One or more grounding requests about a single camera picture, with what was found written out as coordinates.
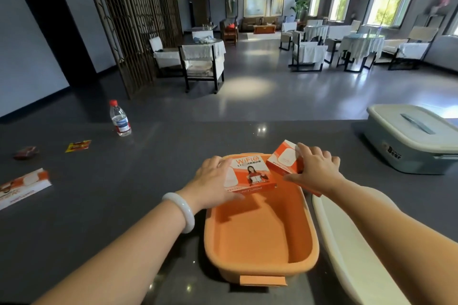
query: orange handle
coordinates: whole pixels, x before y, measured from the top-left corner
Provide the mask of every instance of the orange handle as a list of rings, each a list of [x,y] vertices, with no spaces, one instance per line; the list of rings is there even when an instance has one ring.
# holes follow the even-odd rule
[[[245,276],[240,275],[242,286],[280,287],[287,286],[284,276]]]

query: picture frame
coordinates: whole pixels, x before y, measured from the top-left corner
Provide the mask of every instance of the picture frame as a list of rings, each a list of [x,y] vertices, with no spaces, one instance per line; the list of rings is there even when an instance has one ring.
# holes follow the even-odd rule
[[[239,0],[226,0],[226,18],[233,19],[239,14]]]
[[[267,0],[243,0],[243,17],[266,16]]]
[[[271,0],[270,3],[270,15],[271,16],[283,16],[283,7],[285,0]]]

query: water bottle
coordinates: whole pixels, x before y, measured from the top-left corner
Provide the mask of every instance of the water bottle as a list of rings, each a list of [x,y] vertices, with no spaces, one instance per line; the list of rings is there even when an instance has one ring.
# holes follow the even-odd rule
[[[118,101],[110,100],[110,106],[110,117],[116,127],[118,135],[122,137],[130,135],[130,133],[132,133],[132,129],[130,128],[129,120],[125,115],[124,110],[118,106]]]

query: teal storage box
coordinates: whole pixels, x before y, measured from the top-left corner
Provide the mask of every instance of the teal storage box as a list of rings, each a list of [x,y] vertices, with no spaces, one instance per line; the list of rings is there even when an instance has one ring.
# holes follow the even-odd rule
[[[458,161],[458,128],[414,105],[373,105],[364,135],[396,170],[442,175]]]

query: hand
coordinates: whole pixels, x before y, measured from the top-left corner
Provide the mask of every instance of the hand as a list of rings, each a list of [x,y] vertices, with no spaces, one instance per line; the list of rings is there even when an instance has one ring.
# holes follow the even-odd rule
[[[182,190],[178,191],[186,200],[194,214],[205,208],[214,208],[234,199],[244,199],[239,193],[228,192],[224,188],[226,174],[232,159],[222,160],[214,156],[206,159],[197,170],[196,176]]]
[[[283,179],[328,197],[340,182],[345,181],[339,172],[340,158],[332,157],[328,151],[322,152],[319,147],[309,148],[303,143],[297,146],[304,160],[304,171],[285,175]]]

